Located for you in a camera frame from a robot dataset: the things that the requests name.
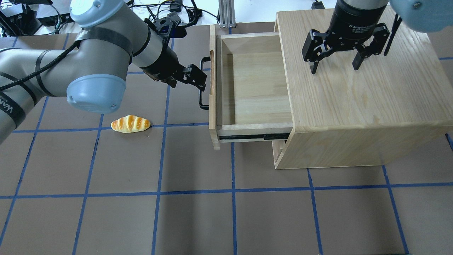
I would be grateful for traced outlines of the black gripper over cabinet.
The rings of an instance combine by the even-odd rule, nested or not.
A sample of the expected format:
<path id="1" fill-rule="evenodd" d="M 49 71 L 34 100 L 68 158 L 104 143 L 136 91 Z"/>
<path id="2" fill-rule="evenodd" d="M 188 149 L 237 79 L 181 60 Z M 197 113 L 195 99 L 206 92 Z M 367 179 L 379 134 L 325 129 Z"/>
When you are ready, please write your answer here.
<path id="1" fill-rule="evenodd" d="M 324 33 L 311 29 L 302 48 L 304 61 L 312 62 L 311 74 L 315 74 L 319 62 L 333 53 L 357 50 L 352 62 L 358 70 L 363 61 L 372 55 L 380 55 L 390 32 L 385 23 L 366 26 L 352 25 L 340 20 L 333 21 Z"/>

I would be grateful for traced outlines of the black gripper at drawer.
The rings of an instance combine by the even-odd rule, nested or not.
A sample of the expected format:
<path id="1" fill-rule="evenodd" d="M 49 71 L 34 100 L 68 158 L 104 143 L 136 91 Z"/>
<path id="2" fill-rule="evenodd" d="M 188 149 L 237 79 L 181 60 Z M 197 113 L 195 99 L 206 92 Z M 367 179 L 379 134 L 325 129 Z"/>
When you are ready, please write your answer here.
<path id="1" fill-rule="evenodd" d="M 157 60 L 144 67 L 143 71 L 154 81 L 160 81 L 175 88 L 177 82 L 197 86 L 199 91 L 206 89 L 207 75 L 194 64 L 181 65 L 172 50 L 163 50 Z"/>

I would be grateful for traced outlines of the silver robot arm on cabinet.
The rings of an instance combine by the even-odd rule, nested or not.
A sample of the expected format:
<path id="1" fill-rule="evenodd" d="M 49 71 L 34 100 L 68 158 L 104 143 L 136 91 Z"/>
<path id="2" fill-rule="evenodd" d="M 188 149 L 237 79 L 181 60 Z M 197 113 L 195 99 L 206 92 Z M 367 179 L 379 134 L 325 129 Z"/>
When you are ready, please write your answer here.
<path id="1" fill-rule="evenodd" d="M 401 24 L 432 33 L 453 24 L 451 0 L 338 0 L 328 29 L 311 29 L 302 48 L 304 61 L 315 74 L 318 64 L 336 52 L 356 50 L 358 70 L 372 55 L 388 55 Z"/>

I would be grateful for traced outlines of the silver robot arm at drawer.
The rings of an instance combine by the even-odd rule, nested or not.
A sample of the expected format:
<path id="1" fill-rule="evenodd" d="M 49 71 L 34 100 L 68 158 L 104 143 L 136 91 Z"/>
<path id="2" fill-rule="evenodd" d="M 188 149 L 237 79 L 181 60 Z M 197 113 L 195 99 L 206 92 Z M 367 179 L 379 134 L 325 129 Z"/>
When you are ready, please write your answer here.
<path id="1" fill-rule="evenodd" d="M 65 97 L 88 112 L 115 112 L 130 64 L 170 87 L 181 82 L 205 90 L 201 68 L 181 65 L 168 46 L 171 38 L 186 35 L 177 14 L 152 22 L 123 0 L 73 0 L 70 16 L 81 32 L 66 50 L 1 50 L 1 142 L 46 96 Z"/>

